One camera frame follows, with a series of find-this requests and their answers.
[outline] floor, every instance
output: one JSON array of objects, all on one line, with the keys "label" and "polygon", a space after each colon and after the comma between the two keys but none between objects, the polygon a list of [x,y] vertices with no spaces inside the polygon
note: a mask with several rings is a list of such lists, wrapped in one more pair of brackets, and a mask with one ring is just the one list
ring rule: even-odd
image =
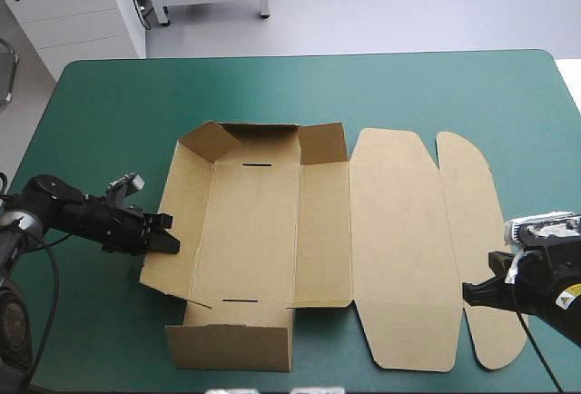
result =
[{"label": "floor", "polygon": [[[171,9],[148,34],[151,57],[355,54],[539,48],[581,104],[581,0],[270,0]],[[11,179],[54,88],[0,2],[0,37],[20,54],[15,98],[0,111],[0,171]]]}]

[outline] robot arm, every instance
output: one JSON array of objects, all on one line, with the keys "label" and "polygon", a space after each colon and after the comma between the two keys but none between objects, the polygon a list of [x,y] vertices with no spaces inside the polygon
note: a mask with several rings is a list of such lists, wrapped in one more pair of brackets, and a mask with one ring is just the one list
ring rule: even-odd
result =
[{"label": "robot arm", "polygon": [[581,347],[581,216],[551,212],[507,222],[505,240],[517,255],[493,251],[495,276],[463,283],[464,300],[535,315]]},{"label": "robot arm", "polygon": [[0,192],[5,201],[0,211],[0,394],[25,392],[34,372],[28,313],[10,276],[23,254],[43,248],[39,242],[50,228],[98,241],[108,252],[179,251],[180,242],[166,231],[171,216],[123,205],[142,187],[143,180],[132,173],[109,184],[105,196],[94,197],[39,175],[17,195]]}]

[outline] white cabinet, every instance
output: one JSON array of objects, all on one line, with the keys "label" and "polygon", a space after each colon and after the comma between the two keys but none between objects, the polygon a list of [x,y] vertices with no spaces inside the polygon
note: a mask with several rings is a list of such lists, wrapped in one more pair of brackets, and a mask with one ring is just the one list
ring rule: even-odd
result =
[{"label": "white cabinet", "polygon": [[76,60],[145,58],[133,0],[5,0],[54,79]]}]

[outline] unfolded cardboard box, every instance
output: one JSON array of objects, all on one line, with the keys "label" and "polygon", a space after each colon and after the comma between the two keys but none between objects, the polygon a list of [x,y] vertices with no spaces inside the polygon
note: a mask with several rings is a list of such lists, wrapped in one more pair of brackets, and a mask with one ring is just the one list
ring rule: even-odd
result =
[{"label": "unfolded cardboard box", "polygon": [[[355,301],[382,368],[451,369],[460,281],[489,277],[502,214],[476,147],[441,133],[438,159],[414,133],[365,129],[349,162],[340,123],[184,135],[160,206],[182,247],[148,254],[141,277],[188,301],[166,327],[176,366],[288,371],[294,308]],[[516,357],[511,314],[465,310],[482,365]]]}]

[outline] drawer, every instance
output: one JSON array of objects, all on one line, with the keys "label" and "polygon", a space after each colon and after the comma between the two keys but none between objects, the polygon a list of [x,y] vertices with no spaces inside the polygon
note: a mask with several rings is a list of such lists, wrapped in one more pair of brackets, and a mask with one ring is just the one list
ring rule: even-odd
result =
[{"label": "drawer", "polygon": [[67,64],[77,60],[139,58],[129,35],[39,49],[46,68],[58,80]]},{"label": "drawer", "polygon": [[119,10],[27,22],[22,28],[36,49],[128,34]]},{"label": "drawer", "polygon": [[20,24],[117,8],[115,0],[5,0]]}]

